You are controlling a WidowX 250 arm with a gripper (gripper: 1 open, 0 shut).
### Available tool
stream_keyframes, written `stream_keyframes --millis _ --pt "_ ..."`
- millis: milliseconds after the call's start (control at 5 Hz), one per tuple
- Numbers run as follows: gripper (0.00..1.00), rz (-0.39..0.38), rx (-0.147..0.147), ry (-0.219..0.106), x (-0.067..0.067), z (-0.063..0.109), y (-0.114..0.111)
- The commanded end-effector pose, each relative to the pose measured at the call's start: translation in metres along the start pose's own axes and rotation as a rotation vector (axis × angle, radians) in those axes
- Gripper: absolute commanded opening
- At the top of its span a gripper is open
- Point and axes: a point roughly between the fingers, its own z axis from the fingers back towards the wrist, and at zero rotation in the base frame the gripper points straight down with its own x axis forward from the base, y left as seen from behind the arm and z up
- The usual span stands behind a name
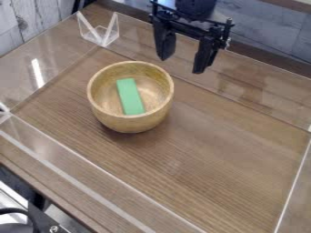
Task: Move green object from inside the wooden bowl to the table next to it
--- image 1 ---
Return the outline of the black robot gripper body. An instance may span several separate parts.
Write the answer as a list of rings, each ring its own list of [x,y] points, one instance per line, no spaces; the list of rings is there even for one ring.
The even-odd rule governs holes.
[[[218,0],[150,0],[152,24],[163,34],[179,33],[199,40],[210,36],[226,49],[234,19],[216,10]]]

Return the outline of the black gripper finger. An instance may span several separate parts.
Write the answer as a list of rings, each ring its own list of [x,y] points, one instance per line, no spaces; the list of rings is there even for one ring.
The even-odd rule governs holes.
[[[218,54],[218,43],[214,37],[203,36],[199,40],[199,47],[195,56],[194,73],[202,74],[208,66],[211,66]]]
[[[167,60],[175,53],[176,35],[170,23],[154,18],[155,50],[162,61]]]

